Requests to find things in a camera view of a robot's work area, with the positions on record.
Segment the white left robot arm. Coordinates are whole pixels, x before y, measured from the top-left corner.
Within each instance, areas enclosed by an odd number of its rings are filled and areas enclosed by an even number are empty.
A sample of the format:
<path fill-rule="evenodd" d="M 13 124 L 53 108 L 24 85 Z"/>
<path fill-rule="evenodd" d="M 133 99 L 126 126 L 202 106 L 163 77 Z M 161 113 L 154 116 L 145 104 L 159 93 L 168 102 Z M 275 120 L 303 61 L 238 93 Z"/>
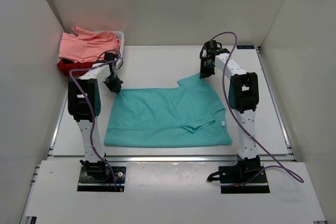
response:
<path fill-rule="evenodd" d="M 110 168 L 107 166 L 105 152 L 102 147 L 98 130 L 98 116 L 101 112 L 101 99 L 99 85 L 105 84 L 110 92 L 118 94 L 123 81 L 116 75 L 110 63 L 97 63 L 91 68 L 83 69 L 81 77 L 76 77 L 74 69 L 69 72 L 68 82 L 68 112 L 76 121 L 81 132 L 85 149 L 85 158 L 81 160 L 82 166 L 92 166 L 91 174 L 98 181 L 109 177 Z"/>

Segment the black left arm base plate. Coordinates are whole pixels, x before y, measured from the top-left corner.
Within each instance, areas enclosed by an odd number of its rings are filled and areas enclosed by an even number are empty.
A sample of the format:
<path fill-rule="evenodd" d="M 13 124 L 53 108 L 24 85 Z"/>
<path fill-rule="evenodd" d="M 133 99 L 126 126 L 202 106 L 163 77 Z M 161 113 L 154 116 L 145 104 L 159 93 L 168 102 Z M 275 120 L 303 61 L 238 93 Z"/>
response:
<path fill-rule="evenodd" d="M 116 182 L 114 182 L 110 170 L 107 169 L 105 175 L 91 176 L 87 173 L 84 167 L 81 168 L 77 191 L 85 192 L 114 192 L 122 193 L 125 188 L 125 179 L 127 174 L 127 168 L 125 166 L 112 166 Z"/>

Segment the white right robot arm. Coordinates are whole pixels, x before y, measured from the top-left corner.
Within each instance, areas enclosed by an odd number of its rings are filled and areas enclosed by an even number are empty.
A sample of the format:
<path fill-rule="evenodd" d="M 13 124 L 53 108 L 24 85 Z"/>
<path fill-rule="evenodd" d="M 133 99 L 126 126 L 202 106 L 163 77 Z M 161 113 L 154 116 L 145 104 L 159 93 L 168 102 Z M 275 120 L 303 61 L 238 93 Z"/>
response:
<path fill-rule="evenodd" d="M 259 103 L 258 76 L 243 69 L 235 60 L 227 56 L 201 56 L 200 78 L 215 74 L 215 68 L 221 70 L 229 80 L 225 101 L 233 112 L 238 124 L 239 147 L 236 178 L 248 182 L 254 171 L 260 168 L 260 158 L 255 137 L 255 112 Z"/>

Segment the teal t shirt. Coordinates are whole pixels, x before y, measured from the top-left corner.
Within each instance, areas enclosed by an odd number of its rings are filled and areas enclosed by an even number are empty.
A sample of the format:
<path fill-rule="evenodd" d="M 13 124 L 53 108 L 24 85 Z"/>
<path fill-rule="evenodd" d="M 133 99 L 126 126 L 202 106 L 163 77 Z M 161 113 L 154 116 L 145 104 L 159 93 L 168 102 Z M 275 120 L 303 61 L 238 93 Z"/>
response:
<path fill-rule="evenodd" d="M 123 89 L 109 117 L 105 146 L 185 148 L 229 145 L 226 109 L 198 74 L 175 88 Z"/>

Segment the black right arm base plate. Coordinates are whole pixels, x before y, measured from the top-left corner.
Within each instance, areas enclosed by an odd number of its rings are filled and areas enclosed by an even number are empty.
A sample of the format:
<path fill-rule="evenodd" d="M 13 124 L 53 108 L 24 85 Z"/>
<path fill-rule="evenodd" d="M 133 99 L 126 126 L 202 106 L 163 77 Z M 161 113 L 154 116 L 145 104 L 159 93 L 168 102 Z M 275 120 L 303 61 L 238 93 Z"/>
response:
<path fill-rule="evenodd" d="M 219 181 L 222 194 L 268 194 L 270 193 L 267 176 L 261 165 L 260 157 L 241 158 L 231 166 L 220 166 L 211 173 L 208 183 Z"/>

